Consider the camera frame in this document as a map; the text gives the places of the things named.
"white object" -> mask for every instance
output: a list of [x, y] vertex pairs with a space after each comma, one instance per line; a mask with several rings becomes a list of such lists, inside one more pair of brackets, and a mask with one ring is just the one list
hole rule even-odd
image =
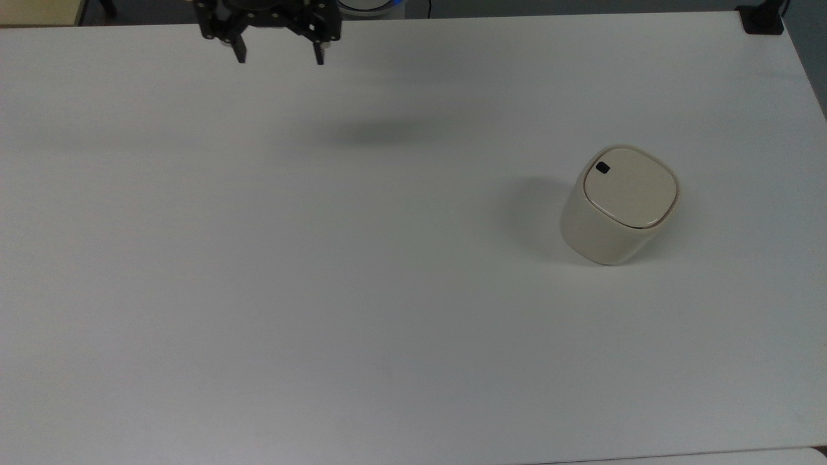
[[681, 189], [672, 170], [646, 151], [611, 146], [589, 161], [560, 219], [582, 256], [618, 265], [652, 239], [675, 211]]
[[[787, 34], [345, 26], [324, 66], [289, 31], [239, 65], [193, 25], [0, 30], [0, 463], [824, 442], [827, 123]], [[552, 234], [586, 160], [549, 154], [619, 140], [684, 193], [623, 269]]]
[[[404, 12], [405, 0], [339, 0], [339, 9], [355, 17], [379, 17], [393, 12]], [[394, 19], [403, 19], [399, 14]]]

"black bracket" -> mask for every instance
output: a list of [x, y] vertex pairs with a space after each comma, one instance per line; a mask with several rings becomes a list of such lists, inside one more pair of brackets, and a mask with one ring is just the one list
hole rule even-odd
[[778, 10], [784, 0], [766, 0], [757, 7], [741, 6], [735, 11], [741, 13], [741, 23], [747, 34], [760, 36], [780, 36], [784, 32], [784, 22]]
[[316, 63], [324, 64], [324, 49], [342, 36], [337, 0], [189, 0], [204, 39], [232, 47], [244, 63], [247, 47], [241, 34], [248, 26], [291, 30], [313, 43]]

